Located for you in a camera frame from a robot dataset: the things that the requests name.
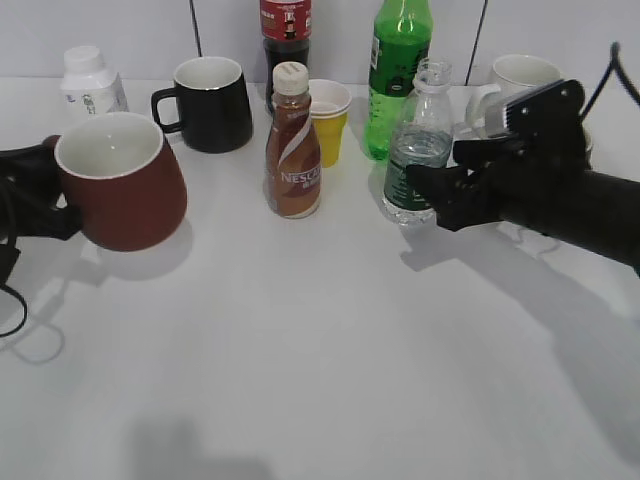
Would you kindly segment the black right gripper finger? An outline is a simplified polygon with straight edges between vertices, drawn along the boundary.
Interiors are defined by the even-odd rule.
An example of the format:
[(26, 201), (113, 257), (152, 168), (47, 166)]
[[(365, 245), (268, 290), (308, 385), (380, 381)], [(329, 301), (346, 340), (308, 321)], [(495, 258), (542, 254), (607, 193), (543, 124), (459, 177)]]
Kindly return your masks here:
[(484, 175), (465, 167), (405, 168), (409, 186), (435, 210), (436, 223), (449, 231), (493, 222), (493, 204)]
[(487, 164), (516, 155), (525, 147), (515, 137), (485, 140), (457, 140), (453, 144), (453, 160), (466, 168), (485, 168)]

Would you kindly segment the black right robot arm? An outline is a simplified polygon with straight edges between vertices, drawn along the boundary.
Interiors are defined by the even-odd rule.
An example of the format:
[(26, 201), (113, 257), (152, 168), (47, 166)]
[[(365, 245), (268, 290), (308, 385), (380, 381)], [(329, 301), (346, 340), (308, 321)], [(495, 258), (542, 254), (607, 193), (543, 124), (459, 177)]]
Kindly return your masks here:
[(639, 185), (590, 167), (581, 125), (460, 140), (453, 156), (453, 167), (405, 169), (438, 226), (508, 221), (639, 267)]

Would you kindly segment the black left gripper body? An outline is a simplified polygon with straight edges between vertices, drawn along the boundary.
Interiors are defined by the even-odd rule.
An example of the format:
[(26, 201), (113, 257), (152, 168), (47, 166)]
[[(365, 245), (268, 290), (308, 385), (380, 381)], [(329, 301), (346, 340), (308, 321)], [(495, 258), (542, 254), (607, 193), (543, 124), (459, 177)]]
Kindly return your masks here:
[(62, 195), (53, 144), (1, 152), (1, 239), (9, 233), (6, 198), (18, 236), (68, 240), (82, 229), (77, 207), (58, 207)]

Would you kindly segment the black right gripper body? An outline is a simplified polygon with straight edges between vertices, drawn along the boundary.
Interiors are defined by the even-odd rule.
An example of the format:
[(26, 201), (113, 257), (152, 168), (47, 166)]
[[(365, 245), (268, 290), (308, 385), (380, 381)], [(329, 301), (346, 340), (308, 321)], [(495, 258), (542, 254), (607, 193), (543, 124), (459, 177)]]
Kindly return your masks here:
[(493, 222), (520, 225), (587, 225), (589, 161), (523, 148), (511, 158), (487, 164)]

